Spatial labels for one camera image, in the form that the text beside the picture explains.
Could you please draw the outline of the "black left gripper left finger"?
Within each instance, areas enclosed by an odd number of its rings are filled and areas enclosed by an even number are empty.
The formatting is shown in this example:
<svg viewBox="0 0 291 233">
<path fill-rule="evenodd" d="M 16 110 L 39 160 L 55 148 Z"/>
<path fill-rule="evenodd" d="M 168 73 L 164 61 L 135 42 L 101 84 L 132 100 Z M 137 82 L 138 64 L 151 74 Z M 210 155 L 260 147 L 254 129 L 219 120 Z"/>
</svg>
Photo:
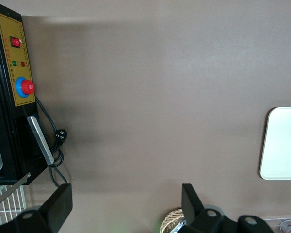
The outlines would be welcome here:
<svg viewBox="0 0 291 233">
<path fill-rule="evenodd" d="M 26 210 L 0 225 L 0 233 L 57 233 L 72 208 L 72 185 L 62 184 L 37 210 Z"/>
</svg>

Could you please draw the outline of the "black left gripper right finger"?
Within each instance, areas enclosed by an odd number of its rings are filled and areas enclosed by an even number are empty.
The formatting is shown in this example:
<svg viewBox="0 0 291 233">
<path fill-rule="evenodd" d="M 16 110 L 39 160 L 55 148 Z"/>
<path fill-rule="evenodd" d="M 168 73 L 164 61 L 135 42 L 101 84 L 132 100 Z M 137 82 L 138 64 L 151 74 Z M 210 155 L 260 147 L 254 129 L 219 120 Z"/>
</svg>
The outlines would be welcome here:
<svg viewBox="0 0 291 233">
<path fill-rule="evenodd" d="M 187 222 L 183 233 L 272 233 L 273 230 L 257 216 L 243 215 L 237 221 L 214 208 L 206 208 L 190 183 L 182 185 L 181 208 Z"/>
</svg>

